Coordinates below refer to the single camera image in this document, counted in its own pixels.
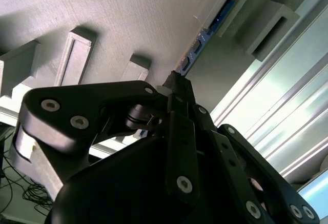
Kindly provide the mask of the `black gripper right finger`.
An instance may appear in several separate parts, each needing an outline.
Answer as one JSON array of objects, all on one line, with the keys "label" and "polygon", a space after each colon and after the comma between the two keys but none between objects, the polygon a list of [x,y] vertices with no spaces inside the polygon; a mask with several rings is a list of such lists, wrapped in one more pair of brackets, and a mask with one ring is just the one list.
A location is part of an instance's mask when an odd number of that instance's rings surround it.
[{"label": "black gripper right finger", "polygon": [[228,223],[319,223],[314,209],[232,126],[216,127],[207,110],[195,101],[192,84],[178,75],[178,93],[187,101],[197,132],[201,135],[210,167],[220,168],[219,179],[227,185],[220,206]]}]

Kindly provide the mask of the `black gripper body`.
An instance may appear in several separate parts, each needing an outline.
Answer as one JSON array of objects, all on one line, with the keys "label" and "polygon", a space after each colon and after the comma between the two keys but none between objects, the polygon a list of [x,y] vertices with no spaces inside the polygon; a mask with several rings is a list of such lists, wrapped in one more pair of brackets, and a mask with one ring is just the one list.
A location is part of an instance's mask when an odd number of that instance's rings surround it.
[{"label": "black gripper body", "polygon": [[240,223],[220,175],[186,139],[144,138],[70,178],[46,223]]}]

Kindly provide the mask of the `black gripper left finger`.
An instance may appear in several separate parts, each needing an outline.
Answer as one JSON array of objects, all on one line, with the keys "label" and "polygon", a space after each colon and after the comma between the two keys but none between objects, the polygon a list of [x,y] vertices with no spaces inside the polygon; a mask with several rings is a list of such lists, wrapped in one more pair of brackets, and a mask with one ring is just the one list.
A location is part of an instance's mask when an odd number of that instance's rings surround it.
[{"label": "black gripper left finger", "polygon": [[168,95],[140,80],[29,91],[13,139],[16,166],[55,201],[74,175],[144,138],[186,139],[196,148],[178,75],[165,81]]}]

